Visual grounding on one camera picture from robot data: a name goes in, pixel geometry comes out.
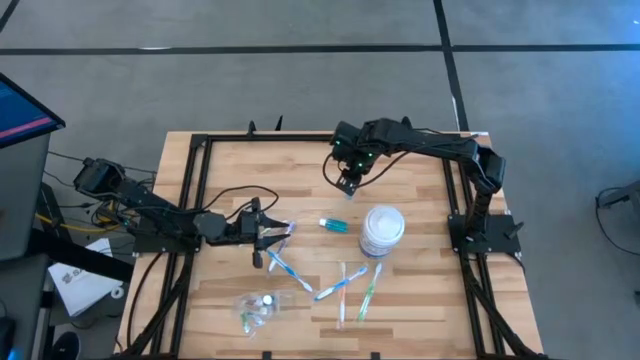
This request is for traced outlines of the clear plastic bag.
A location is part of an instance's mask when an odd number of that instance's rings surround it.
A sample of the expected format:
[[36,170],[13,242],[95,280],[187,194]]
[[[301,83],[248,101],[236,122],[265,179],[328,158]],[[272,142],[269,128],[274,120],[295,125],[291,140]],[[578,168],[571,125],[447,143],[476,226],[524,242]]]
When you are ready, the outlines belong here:
[[[274,297],[275,300],[275,310],[272,315],[266,316],[265,324],[262,327],[259,327],[255,330],[253,335],[247,335],[243,331],[242,321],[240,318],[241,306],[245,302],[253,302],[258,303],[259,298],[263,295],[270,294]],[[295,304],[296,292],[293,290],[273,290],[273,291],[263,291],[263,292],[251,292],[241,295],[236,299],[234,303],[234,312],[235,317],[240,321],[240,327],[243,334],[249,338],[254,338],[259,330],[262,330],[267,325],[269,325],[274,319],[278,318],[280,314],[285,310],[286,307],[293,306]]]

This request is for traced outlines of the black aluminium table frame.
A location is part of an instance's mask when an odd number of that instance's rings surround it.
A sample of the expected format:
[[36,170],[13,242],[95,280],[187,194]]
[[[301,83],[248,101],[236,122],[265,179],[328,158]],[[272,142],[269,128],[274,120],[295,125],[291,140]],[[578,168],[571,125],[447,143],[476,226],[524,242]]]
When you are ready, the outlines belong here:
[[[277,359],[371,360],[465,358],[548,360],[542,351],[523,270],[516,254],[468,253],[452,247],[448,220],[464,215],[473,184],[454,161],[415,153],[380,156],[352,200],[333,186],[343,164],[330,157],[331,132],[170,133],[154,194],[181,209],[226,216],[258,197],[266,215],[296,222],[279,255],[307,283],[307,292],[251,245],[202,242],[178,254],[140,251],[118,336],[118,360]],[[383,258],[359,246],[371,208],[398,209],[404,236]],[[344,221],[347,233],[319,225]],[[346,318],[337,329],[339,291],[314,296],[362,266],[345,287]],[[363,322],[357,321],[378,262],[383,264]],[[245,336],[234,303],[251,292],[293,290],[295,304]]]

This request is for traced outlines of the white printed paper sheet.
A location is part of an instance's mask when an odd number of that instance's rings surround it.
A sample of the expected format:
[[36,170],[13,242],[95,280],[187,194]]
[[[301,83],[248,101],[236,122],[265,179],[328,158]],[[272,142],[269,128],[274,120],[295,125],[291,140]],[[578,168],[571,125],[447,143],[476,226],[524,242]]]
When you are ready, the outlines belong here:
[[124,289],[124,282],[90,273],[77,267],[55,263],[48,268],[55,289],[69,316],[76,317],[105,297],[114,287]]

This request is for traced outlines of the white blue wipes canister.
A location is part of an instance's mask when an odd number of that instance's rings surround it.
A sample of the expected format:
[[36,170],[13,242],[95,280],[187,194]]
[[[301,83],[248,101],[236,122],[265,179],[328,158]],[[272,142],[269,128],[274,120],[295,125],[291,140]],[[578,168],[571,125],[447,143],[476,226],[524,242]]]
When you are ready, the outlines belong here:
[[389,255],[404,236],[405,218],[396,208],[379,205],[370,209],[361,227],[359,246],[370,258]]

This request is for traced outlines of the black desk leg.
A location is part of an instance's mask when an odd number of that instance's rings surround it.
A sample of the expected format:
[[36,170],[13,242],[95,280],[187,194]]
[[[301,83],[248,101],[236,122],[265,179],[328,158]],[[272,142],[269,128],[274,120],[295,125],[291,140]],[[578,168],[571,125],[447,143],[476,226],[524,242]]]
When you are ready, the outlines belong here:
[[53,262],[126,283],[131,279],[134,270],[129,263],[35,228],[31,230],[27,253],[44,254]]

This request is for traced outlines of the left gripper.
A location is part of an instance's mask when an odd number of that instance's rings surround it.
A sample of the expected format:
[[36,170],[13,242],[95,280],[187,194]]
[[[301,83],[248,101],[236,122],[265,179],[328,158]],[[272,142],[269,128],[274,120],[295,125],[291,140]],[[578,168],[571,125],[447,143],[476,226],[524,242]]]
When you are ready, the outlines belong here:
[[288,233],[263,236],[260,238],[260,226],[263,228],[288,228],[289,223],[269,218],[261,214],[261,202],[254,197],[241,205],[234,213],[231,225],[231,237],[234,244],[252,245],[252,265],[260,269],[263,267],[261,249],[268,249],[272,245],[290,237]]

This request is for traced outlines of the blue white toothbrush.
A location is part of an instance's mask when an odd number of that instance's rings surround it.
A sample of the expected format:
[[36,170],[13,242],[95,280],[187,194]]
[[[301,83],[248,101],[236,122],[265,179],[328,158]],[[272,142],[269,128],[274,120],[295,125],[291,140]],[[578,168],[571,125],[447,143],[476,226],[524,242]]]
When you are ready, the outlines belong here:
[[358,269],[357,272],[347,276],[345,279],[335,283],[334,285],[321,290],[320,292],[318,292],[313,300],[314,301],[320,301],[326,297],[328,297],[329,295],[339,291],[340,289],[346,287],[347,285],[349,285],[351,282],[353,282],[355,279],[363,276],[364,274],[366,274],[368,272],[368,267],[367,266],[362,266],[361,268]]
[[298,275],[293,268],[291,268],[286,262],[284,262],[277,253],[275,253],[274,251],[268,250],[267,254],[288,275],[290,275],[292,278],[298,281],[307,292],[313,291],[313,287],[309,283],[307,283],[300,275]]

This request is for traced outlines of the blue screen monitor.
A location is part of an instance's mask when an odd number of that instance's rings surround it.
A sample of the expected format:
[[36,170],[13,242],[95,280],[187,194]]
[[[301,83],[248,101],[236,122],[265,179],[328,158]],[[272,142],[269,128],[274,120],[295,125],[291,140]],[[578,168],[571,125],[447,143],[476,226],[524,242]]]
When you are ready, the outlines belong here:
[[57,114],[0,72],[0,149],[65,127]]

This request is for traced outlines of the black round floor object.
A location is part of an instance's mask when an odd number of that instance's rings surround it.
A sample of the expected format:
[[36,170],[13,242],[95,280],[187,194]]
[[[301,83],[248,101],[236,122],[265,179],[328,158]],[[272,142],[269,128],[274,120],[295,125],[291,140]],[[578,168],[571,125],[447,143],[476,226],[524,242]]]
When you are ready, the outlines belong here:
[[77,333],[65,332],[54,342],[50,360],[78,360],[81,342]]

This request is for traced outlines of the orange white toothbrush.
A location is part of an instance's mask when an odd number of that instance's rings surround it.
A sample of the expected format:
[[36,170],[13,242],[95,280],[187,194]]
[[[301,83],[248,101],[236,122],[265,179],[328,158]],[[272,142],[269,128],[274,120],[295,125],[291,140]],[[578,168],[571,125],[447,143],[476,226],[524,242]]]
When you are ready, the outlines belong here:
[[[342,280],[346,280],[346,263],[341,262],[340,265],[341,265]],[[338,318],[337,329],[343,330],[344,324],[345,324],[345,318],[346,318],[346,290],[344,286],[339,289],[339,296],[340,296],[340,303],[339,303],[339,318]]]

